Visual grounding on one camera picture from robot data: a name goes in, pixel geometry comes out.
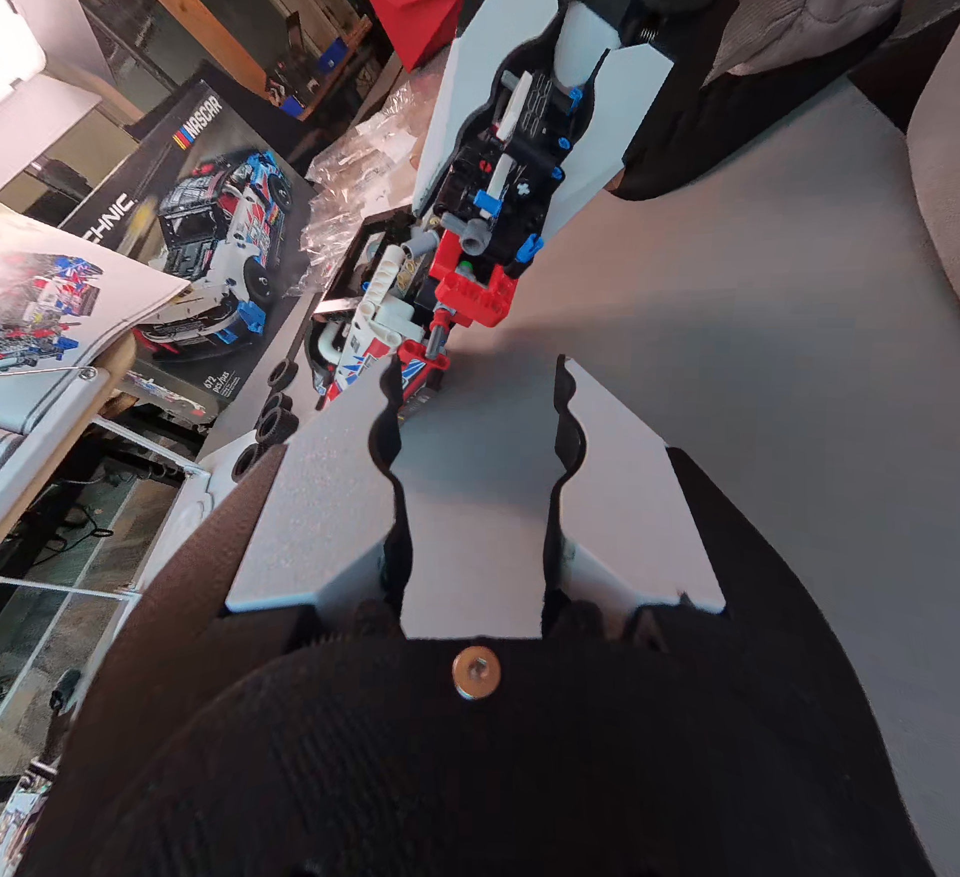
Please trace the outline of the grey desk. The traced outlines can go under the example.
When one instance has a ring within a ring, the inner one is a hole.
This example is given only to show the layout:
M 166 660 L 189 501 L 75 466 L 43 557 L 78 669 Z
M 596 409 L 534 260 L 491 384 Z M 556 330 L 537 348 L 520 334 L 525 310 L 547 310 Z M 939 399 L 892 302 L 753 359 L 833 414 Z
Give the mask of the grey desk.
M 841 81 L 689 187 L 598 195 L 450 352 L 395 464 L 407 635 L 538 633 L 567 355 L 797 574 L 958 875 L 958 302 L 890 121 Z

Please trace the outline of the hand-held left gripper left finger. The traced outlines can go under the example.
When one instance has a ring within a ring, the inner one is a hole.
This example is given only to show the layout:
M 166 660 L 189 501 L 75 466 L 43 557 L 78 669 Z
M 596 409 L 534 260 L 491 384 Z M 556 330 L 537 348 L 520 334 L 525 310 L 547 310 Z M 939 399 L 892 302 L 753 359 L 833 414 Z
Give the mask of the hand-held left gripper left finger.
M 380 357 L 287 441 L 226 596 L 229 611 L 353 614 L 367 599 L 402 611 L 413 545 L 392 472 L 401 402 L 400 358 Z

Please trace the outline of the toy brick race car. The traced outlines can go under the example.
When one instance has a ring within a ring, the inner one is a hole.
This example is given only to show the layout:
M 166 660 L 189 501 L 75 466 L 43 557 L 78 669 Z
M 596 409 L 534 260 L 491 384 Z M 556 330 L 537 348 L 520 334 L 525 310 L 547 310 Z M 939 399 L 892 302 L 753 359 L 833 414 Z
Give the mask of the toy brick race car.
M 504 70 L 423 217 L 391 211 L 360 227 L 304 343 L 318 410 L 367 367 L 397 356 L 407 418 L 440 391 L 451 331 L 493 328 L 507 317 L 544 246 L 582 97 L 559 90 L 543 68 Z

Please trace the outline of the toy car set box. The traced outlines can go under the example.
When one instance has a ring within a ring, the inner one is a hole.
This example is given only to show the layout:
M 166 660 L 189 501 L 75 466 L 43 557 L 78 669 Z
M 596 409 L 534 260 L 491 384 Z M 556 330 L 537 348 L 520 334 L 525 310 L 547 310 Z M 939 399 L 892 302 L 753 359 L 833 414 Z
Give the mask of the toy car set box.
M 122 390 L 193 424 L 239 395 L 296 305 L 314 191 L 199 81 L 59 228 L 186 282 L 135 329 Z

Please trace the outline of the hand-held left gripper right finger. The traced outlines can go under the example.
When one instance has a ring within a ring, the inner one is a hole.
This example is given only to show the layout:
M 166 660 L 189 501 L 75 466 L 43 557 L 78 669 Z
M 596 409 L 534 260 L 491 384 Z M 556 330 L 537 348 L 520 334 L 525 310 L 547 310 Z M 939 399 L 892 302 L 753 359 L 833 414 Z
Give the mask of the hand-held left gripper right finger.
M 576 360 L 559 355 L 553 405 L 561 474 L 544 536 L 544 607 L 603 615 L 727 605 L 666 441 Z

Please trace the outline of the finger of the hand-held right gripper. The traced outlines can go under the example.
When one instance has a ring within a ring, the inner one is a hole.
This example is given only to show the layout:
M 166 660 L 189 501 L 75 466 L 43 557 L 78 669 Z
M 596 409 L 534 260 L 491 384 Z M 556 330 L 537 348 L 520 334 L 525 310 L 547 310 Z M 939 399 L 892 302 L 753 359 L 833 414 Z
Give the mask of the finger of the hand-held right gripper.
M 577 107 L 585 127 L 559 163 L 564 176 L 538 234 L 546 244 L 623 171 L 625 153 L 673 68 L 649 43 L 607 50 L 597 64 L 592 109 L 587 114 L 587 99 Z
M 493 97 L 507 58 L 540 38 L 558 10 L 558 0 L 483 0 L 451 43 L 415 178 L 415 215 L 426 211 L 468 123 Z

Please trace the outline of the open instruction booklet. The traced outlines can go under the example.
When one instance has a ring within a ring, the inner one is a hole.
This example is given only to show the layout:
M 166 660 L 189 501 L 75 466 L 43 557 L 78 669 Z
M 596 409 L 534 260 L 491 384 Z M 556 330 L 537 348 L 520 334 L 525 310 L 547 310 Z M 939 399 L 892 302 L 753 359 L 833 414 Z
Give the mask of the open instruction booklet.
M 83 367 L 188 286 L 2 206 L 2 373 Z

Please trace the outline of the white studio light panel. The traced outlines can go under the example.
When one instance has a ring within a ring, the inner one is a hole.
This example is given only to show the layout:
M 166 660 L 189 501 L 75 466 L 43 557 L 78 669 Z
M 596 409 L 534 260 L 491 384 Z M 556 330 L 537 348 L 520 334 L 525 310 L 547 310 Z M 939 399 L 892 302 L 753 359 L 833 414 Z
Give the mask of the white studio light panel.
M 102 102 L 46 72 L 48 57 L 15 0 L 1 0 L 1 186 Z

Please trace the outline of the white book stand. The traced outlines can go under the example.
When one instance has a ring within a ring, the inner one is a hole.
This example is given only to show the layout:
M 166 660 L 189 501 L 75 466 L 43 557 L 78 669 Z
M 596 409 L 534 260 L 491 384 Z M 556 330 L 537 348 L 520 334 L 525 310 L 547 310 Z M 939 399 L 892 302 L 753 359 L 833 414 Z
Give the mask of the white book stand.
M 2 606 L 18 587 L 69 593 L 70 587 L 29 578 L 43 555 L 59 558 L 69 544 L 58 532 L 66 527 L 86 481 L 104 459 L 113 459 L 142 479 L 171 483 L 177 469 L 207 482 L 210 469 L 150 440 L 103 408 L 137 354 L 129 331 L 86 365 L 65 367 L 68 384 L 41 419 L 25 434 L 15 434 L 12 451 L 2 451 Z

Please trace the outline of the person's beige sweatshirt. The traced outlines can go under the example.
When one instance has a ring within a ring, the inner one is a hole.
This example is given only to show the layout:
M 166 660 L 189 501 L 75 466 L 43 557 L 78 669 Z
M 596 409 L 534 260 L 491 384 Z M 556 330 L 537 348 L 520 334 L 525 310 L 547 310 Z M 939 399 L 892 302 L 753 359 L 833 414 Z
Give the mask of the person's beige sweatshirt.
M 906 143 L 918 210 L 954 294 L 959 294 L 959 33 L 911 116 Z

